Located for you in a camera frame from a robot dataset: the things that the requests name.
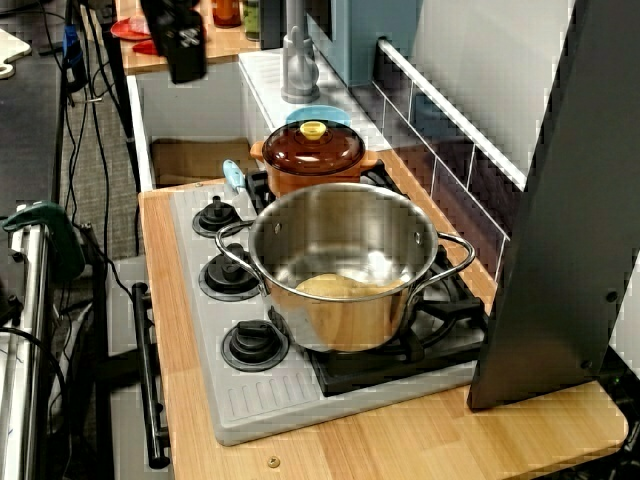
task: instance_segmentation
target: tile backsplash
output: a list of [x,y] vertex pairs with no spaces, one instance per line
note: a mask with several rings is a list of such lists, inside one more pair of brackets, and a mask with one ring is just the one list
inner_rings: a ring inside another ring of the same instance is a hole
[[408,73],[407,63],[380,42],[372,84],[350,92],[497,279],[522,191],[487,154],[488,140],[465,134],[451,111],[445,113],[431,100],[426,79]]

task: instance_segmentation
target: cardboard box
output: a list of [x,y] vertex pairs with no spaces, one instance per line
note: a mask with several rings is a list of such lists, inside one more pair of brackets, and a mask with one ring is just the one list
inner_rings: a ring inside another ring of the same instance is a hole
[[236,162],[245,174],[258,170],[246,138],[223,143],[156,140],[151,158],[157,188],[223,178],[226,159]]

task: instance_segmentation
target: blue cabinet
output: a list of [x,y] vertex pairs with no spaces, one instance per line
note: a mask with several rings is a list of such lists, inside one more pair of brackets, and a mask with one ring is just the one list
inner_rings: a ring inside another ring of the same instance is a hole
[[308,16],[309,33],[348,87],[371,82],[380,37],[386,37],[403,55],[411,53],[422,0],[327,1],[332,2],[333,38],[311,16]]

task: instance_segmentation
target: blue handle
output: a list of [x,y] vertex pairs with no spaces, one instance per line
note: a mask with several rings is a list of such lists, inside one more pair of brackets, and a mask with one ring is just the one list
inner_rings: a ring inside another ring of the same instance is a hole
[[222,164],[222,172],[224,173],[224,178],[227,180],[227,183],[231,185],[231,188],[235,191],[238,191],[239,188],[245,188],[244,175],[240,167],[236,165],[236,162],[233,160],[225,160]]

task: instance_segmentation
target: brown pot lid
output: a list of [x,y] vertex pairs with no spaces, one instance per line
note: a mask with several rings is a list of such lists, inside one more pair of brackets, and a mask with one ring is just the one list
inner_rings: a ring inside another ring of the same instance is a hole
[[307,120],[280,127],[264,142],[265,161],[295,175],[330,175],[346,170],[364,156],[364,142],[340,123]]

